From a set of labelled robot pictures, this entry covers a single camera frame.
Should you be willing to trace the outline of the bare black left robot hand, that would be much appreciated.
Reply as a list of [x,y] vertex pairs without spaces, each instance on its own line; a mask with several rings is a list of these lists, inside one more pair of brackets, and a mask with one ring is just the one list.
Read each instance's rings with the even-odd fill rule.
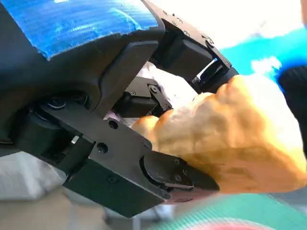
[[236,74],[208,36],[147,0],[0,3],[0,154],[61,170],[64,187],[131,218],[219,191],[209,175],[106,118],[171,109],[147,61],[198,93]]

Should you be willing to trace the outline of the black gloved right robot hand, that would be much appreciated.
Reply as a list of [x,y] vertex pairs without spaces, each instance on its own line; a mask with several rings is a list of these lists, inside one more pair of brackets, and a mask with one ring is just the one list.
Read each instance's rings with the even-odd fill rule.
[[307,66],[298,65],[281,71],[277,82],[296,119],[307,125]]

